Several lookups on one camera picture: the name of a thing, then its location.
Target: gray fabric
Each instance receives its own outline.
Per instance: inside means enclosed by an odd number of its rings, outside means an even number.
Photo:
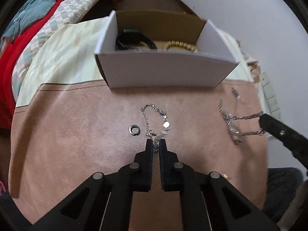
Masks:
[[[28,0],[21,9],[17,12],[13,20],[4,31],[4,37],[15,40],[21,35],[29,26],[37,20],[43,18],[53,7],[57,0]]]
[[[269,218],[277,223],[303,183],[303,175],[297,168],[269,168],[266,201],[263,208]]]

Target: teal blanket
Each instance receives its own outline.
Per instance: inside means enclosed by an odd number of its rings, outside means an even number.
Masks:
[[[29,26],[47,15],[57,0],[28,0],[15,15],[3,37],[15,40]]]

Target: gold object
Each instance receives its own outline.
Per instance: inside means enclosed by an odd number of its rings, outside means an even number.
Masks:
[[[175,47],[175,46],[193,51],[194,53],[199,52],[199,49],[197,47],[191,46],[190,44],[184,43],[182,41],[168,41],[164,46],[164,49],[168,50],[170,47]]]
[[[226,174],[222,174],[223,176],[224,176],[224,178],[226,179],[226,180],[230,180],[231,178],[229,178]]]

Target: silver ring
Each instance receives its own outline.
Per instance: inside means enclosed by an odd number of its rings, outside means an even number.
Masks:
[[[138,130],[138,132],[137,133],[133,133],[132,132],[132,129],[133,128],[136,128],[137,130]],[[130,134],[132,135],[132,136],[138,136],[139,134],[140,134],[140,128],[137,126],[137,125],[131,125],[130,127],[129,127],[129,132],[130,132]]]

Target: checkered bedding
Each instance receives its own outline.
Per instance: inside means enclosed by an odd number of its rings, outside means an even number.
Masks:
[[[13,70],[12,91],[15,101],[17,101],[20,87],[32,60],[40,48],[61,26],[78,23],[97,1],[98,0],[64,0],[49,21],[32,38],[18,58]]]

